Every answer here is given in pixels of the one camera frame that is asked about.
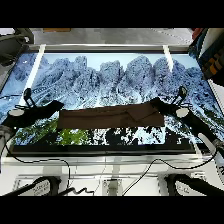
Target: brown fabric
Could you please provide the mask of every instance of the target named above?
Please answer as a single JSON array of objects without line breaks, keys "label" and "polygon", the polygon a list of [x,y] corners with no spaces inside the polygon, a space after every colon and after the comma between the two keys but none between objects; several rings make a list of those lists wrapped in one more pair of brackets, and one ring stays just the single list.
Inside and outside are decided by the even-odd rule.
[{"label": "brown fabric", "polygon": [[150,102],[81,110],[61,110],[58,119],[59,129],[85,130],[147,126],[164,126],[164,116],[153,108]]}]

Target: table surface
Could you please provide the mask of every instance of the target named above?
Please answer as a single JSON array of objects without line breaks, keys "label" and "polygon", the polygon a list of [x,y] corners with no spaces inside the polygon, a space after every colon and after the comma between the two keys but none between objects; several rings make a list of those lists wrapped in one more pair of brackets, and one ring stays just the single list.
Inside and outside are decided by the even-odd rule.
[{"label": "table surface", "polygon": [[[197,61],[189,57],[186,50],[183,52],[183,47],[148,46],[146,50],[142,46],[129,50],[109,47],[106,51],[99,46],[90,47],[88,51],[83,46],[74,50],[74,45],[64,46],[64,50],[60,46],[53,48],[49,46],[38,52],[39,48],[34,46],[21,54],[0,97],[21,94],[31,87],[32,98],[38,106],[58,100],[65,104],[64,109],[74,110],[137,104],[157,96],[171,103],[182,85],[188,91],[183,103],[191,104],[192,111],[224,139],[223,114],[217,100],[209,83],[202,80]],[[22,97],[0,99],[0,122],[16,104],[24,104]],[[192,143],[200,143],[189,128],[171,117],[165,117],[162,128],[65,129],[55,134],[57,119],[58,113],[55,113],[50,119],[19,129],[13,144],[41,145],[42,149],[69,145],[70,149],[88,151],[92,146],[101,146],[102,150],[107,146],[136,150],[153,145],[157,150],[191,150]]]}]

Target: white tape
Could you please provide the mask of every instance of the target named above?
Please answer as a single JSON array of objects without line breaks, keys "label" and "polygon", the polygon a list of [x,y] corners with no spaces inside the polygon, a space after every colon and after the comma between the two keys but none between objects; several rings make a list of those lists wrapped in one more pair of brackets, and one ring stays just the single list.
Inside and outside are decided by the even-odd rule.
[{"label": "white tape", "polygon": [[[37,71],[38,71],[41,59],[42,59],[44,51],[45,51],[45,46],[46,46],[46,44],[41,44],[40,45],[39,52],[38,52],[37,57],[36,57],[36,59],[34,61],[33,68],[32,68],[32,70],[30,72],[30,75],[29,75],[29,77],[27,79],[27,82],[26,82],[26,85],[25,85],[25,87],[23,89],[23,92],[27,88],[31,88],[32,87],[33,81],[34,81],[34,79],[36,77],[36,74],[37,74]],[[23,99],[23,95],[20,98],[19,105],[21,105],[21,106],[25,106],[26,105],[26,102]]]},{"label": "white tape", "polygon": [[173,71],[173,59],[171,57],[168,45],[163,45],[164,54],[166,56],[170,72]]}]

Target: metal frame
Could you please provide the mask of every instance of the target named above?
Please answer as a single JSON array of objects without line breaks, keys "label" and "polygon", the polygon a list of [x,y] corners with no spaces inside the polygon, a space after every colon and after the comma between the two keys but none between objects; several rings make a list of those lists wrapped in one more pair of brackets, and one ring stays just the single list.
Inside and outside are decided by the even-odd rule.
[{"label": "metal frame", "polygon": [[[188,45],[169,45],[170,53],[187,53]],[[29,45],[28,52],[35,52],[38,51],[40,45]],[[139,53],[161,53],[163,52],[163,46],[159,45],[117,45],[117,44],[61,44],[61,45],[46,45],[45,52],[139,52]],[[219,98],[215,95],[218,103],[220,103]],[[210,156],[203,156],[199,158],[197,154],[180,154],[180,155],[144,155],[144,156],[107,156],[106,157],[106,164],[107,165],[116,165],[116,164],[148,164],[151,163],[154,159],[160,158],[169,163],[200,163],[206,161],[210,158]],[[32,161],[43,159],[43,157],[38,158],[22,158],[23,160]],[[66,157],[63,158],[69,162],[70,165],[101,165],[105,164],[105,157]],[[23,163],[17,162],[15,159],[7,157],[5,158],[5,164],[7,165],[25,165]],[[57,165],[57,166],[64,166],[61,161],[48,161],[48,162],[41,162],[35,163],[33,165]]]}]

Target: gray floor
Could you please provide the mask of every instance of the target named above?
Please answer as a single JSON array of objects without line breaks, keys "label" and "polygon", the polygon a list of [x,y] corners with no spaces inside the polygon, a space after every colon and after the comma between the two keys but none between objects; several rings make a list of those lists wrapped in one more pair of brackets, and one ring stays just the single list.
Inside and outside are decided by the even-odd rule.
[{"label": "gray floor", "polygon": [[35,44],[184,44],[192,42],[187,28],[72,28],[70,32],[43,32],[31,28]]}]

